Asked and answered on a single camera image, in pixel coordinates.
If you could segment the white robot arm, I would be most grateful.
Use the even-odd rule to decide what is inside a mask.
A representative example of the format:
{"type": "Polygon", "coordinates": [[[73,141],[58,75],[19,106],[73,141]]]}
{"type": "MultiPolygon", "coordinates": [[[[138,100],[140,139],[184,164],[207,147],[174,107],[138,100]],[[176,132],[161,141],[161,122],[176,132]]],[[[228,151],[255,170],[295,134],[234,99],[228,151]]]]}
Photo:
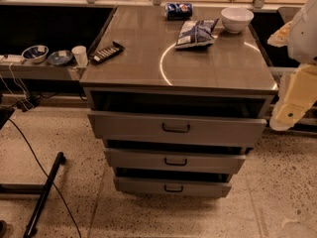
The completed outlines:
{"type": "Polygon", "coordinates": [[[317,101],[317,0],[308,0],[290,23],[271,35],[270,45],[287,45],[291,59],[300,66],[280,79],[278,101],[273,107],[269,127],[286,131],[293,127],[317,101]]]}

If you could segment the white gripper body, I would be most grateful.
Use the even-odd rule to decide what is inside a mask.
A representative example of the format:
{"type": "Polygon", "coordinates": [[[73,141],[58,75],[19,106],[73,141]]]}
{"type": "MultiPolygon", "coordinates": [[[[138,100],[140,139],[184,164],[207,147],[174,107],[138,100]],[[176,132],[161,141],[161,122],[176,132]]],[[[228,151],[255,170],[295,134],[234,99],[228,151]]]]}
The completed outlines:
{"type": "Polygon", "coordinates": [[[317,65],[302,64],[280,79],[278,101],[273,107],[269,127],[275,131],[292,128],[317,101],[317,65]]]}

